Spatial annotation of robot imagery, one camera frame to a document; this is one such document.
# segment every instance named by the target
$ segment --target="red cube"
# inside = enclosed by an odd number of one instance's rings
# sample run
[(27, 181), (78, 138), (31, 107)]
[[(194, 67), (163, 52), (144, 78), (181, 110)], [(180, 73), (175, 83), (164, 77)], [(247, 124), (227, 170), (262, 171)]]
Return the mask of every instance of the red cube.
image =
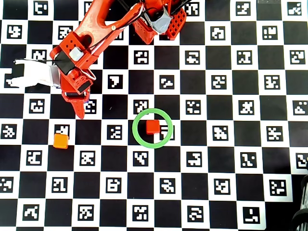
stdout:
[(160, 132), (159, 120), (146, 121), (146, 134), (154, 135)]

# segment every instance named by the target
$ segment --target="checkerboard mat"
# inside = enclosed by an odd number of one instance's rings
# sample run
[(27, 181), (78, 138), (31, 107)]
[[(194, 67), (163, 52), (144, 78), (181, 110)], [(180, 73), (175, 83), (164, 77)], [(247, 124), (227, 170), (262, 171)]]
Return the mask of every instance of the checkerboard mat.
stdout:
[[(193, 0), (177, 39), (151, 45), (126, 28), (80, 120), (59, 89), (12, 87), (12, 67), (48, 59), (90, 4), (0, 0), (0, 231), (285, 230), (307, 173), (307, 1)], [(131, 131), (154, 107), (174, 125), (157, 150)], [(167, 125), (139, 130), (159, 142)]]

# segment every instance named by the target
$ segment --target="green ring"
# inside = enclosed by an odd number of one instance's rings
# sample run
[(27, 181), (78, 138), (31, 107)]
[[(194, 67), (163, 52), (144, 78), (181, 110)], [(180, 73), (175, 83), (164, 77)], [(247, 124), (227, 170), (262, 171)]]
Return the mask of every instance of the green ring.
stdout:
[[(149, 114), (149, 113), (155, 113), (155, 114), (159, 114), (162, 118), (165, 119), (165, 121), (167, 122), (168, 125), (168, 133), (166, 135), (166, 137), (160, 141), (159, 143), (148, 143), (146, 141), (144, 141), (138, 132), (138, 124), (139, 121), (141, 120), (142, 117), (144, 117), (145, 115)], [(135, 140), (142, 145), (143, 147), (146, 148), (161, 148), (163, 147), (170, 139), (173, 133), (173, 125), (172, 125), (172, 120), (170, 118), (170, 116), (164, 112), (163, 110), (157, 109), (157, 108), (149, 108), (149, 109), (145, 109), (142, 112), (140, 112), (136, 118), (134, 119), (133, 125), (132, 125), (132, 130), (133, 130), (133, 136), (135, 138)]]

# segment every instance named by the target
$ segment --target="orange cube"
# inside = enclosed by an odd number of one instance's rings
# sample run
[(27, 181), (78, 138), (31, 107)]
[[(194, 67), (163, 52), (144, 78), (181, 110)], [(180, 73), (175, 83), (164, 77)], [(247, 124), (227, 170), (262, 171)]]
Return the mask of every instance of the orange cube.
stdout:
[(54, 148), (67, 149), (68, 148), (68, 135), (56, 133), (53, 141)]
[(146, 121), (146, 134), (154, 135), (160, 132), (159, 120)]

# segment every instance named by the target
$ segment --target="black and white pattern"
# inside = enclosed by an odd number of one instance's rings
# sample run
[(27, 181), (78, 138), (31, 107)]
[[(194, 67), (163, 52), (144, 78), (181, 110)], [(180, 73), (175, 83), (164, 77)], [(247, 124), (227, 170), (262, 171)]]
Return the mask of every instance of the black and white pattern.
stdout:
[[(307, 174), (307, 1), (193, 0), (179, 36), (151, 45), (127, 27), (90, 67), (81, 120), (60, 89), (11, 84), (26, 71), (13, 61), (49, 60), (91, 3), (0, 0), (0, 230), (287, 227)], [(163, 148), (133, 138), (147, 108), (172, 119)], [(147, 119), (159, 134), (145, 134)], [(139, 130), (147, 142), (168, 131), (154, 114)]]

